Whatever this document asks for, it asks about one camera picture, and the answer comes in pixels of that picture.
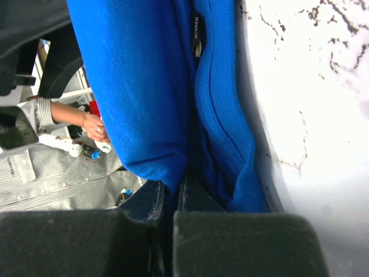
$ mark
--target shirt sleeve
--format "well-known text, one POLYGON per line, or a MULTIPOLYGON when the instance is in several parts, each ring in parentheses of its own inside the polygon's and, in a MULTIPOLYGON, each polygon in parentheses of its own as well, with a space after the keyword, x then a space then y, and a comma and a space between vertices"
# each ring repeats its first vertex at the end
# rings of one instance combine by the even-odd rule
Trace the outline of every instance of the shirt sleeve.
POLYGON ((50 99, 39 98, 31 100, 21 107, 36 132, 46 126, 55 125, 51 116, 50 104, 50 99))

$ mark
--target person's arm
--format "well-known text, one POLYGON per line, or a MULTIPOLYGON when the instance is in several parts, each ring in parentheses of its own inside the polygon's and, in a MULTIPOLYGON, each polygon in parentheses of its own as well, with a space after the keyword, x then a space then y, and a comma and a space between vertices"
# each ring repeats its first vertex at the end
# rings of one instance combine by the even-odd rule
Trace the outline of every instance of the person's arm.
POLYGON ((97 115, 86 113, 77 108, 58 102, 51 102, 50 106, 51 116, 55 123, 77 125, 86 129, 90 139, 99 142, 109 141, 104 123, 97 115))
POLYGON ((46 126, 55 125, 51 116, 50 100, 43 98, 28 100, 29 102, 24 104, 21 109, 36 132, 46 126))
POLYGON ((22 110, 36 131, 56 123, 69 123, 85 128, 93 140, 109 141, 103 121, 98 116, 77 108, 52 102, 50 99, 32 97, 22 110))

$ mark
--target hand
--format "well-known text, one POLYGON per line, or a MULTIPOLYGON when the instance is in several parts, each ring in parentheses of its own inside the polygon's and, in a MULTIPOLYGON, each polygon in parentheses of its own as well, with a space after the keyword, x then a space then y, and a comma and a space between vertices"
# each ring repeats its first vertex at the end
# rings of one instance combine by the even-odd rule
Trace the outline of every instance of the hand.
POLYGON ((83 128, 85 128, 87 136, 90 139, 102 143, 110 142, 104 123, 97 115, 86 113, 83 121, 83 128))
POLYGON ((25 100, 31 101, 31 100, 40 99, 40 98, 42 98, 42 97, 39 96, 39 95, 33 95, 33 96, 30 96, 30 97, 27 97, 25 100))

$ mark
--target blue object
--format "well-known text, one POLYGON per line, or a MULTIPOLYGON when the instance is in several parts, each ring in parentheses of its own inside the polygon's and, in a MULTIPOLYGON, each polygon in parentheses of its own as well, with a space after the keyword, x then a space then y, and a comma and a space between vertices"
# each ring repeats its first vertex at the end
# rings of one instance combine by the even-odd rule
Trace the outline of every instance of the blue object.
POLYGON ((92 153, 91 159, 92 160, 100 159, 100 153, 98 151, 95 151, 94 153, 92 153))
POLYGON ((236 93, 235 1, 68 5, 89 82, 124 166, 162 181, 173 207, 190 162, 226 210, 265 211, 254 139, 236 93), (198 67, 190 51, 193 10, 206 24, 198 67))

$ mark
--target white cloth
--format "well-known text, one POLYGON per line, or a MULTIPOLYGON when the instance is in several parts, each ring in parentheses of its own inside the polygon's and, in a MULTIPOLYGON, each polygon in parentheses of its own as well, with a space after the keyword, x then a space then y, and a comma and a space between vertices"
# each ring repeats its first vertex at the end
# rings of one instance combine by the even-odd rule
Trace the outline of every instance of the white cloth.
MULTIPOLYGON (((50 101, 22 107, 35 131, 53 125, 50 101)), ((142 180, 122 167, 115 151, 97 162, 45 145, 0 159, 0 212, 91 209, 114 206, 123 188, 136 191, 142 180)))

